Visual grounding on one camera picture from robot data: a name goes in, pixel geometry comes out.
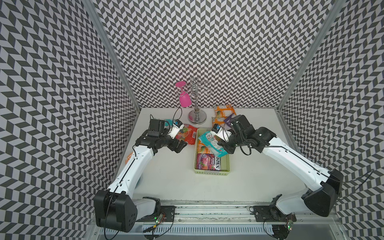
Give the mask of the teal Fox's candy bag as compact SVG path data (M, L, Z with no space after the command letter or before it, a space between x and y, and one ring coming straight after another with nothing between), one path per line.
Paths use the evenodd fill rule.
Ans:
M217 141L215 135L213 135L210 131L207 131L207 132L203 133L199 137L199 140L216 157L221 158L221 157L226 156L226 155L229 154L222 146L219 146L219 142Z

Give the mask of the orange Fox's candy bag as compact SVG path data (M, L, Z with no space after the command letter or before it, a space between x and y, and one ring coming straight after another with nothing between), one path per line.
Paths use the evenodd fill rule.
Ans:
M205 146L201 140L198 140L197 154L211 154L210 149Z

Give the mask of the pink purple Fox's candy bag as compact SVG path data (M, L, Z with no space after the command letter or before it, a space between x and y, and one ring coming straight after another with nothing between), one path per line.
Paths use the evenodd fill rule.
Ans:
M221 158L216 157L213 154L197 154L196 169L206 171L220 171Z

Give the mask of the light green plastic basket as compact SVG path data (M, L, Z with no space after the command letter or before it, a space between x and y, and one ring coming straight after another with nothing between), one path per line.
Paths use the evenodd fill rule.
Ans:
M227 176L231 170L229 155L219 158L211 153L210 149L199 140L199 137L207 130L204 128L197 130L194 172L196 174Z

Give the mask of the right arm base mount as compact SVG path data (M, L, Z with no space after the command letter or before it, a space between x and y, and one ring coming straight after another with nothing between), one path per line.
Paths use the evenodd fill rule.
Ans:
M263 222L265 220L270 222L288 223L289 221L296 222L297 218L294 213L285 215L277 208L277 200L282 195L277 195L273 198L269 205L257 205L250 207L251 213L255 216L256 222Z

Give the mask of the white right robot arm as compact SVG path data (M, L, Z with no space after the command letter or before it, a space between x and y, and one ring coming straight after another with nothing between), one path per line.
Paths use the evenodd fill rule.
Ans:
M290 195L277 195L270 203L269 215L278 221L292 213L311 211L328 217L335 206L344 180L338 170L327 170L289 147L274 132L266 127L255 129L244 115L230 120L231 130L227 131L214 124L212 134L220 138L219 146L228 154L236 148L248 147L264 154L295 174L305 188Z

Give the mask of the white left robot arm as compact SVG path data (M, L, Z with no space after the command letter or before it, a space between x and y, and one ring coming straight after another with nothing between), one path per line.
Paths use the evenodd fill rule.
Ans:
M144 197L134 201L133 195L146 166L159 149L167 147L180 153L187 143L176 138L184 124L174 120L170 127L164 120L151 119L147 130L136 140L133 154L122 172L104 191L98 191L93 202L98 227L128 233L135 222L146 217L155 220L161 215L157 198Z

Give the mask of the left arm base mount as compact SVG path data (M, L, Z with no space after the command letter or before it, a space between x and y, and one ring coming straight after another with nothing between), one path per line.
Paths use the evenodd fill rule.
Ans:
M176 206L162 205L161 200L152 197L143 197L143 200L152 200L155 202L155 209L151 215L146 215L139 219L138 222L154 222L160 217L160 214L164 215L164 222L170 223L175 219Z

